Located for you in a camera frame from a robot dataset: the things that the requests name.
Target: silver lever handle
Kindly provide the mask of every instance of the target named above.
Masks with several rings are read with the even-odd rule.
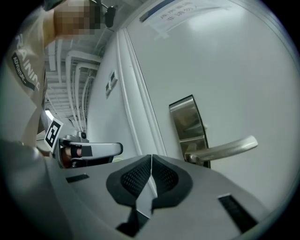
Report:
[[[185,153],[185,158],[189,162],[211,161],[243,153],[257,147],[257,145],[258,143],[255,137],[248,136],[234,142],[205,150],[195,150],[195,146],[189,146]]]

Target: black slot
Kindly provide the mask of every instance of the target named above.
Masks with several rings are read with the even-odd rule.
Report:
[[[89,178],[88,175],[81,174],[81,175],[77,175],[77,176],[66,178],[66,180],[67,180],[68,183],[71,183],[71,182],[81,181],[81,180],[84,180],[84,179],[87,179],[87,178]]]
[[[218,199],[242,233],[257,224],[231,195],[219,197]]]

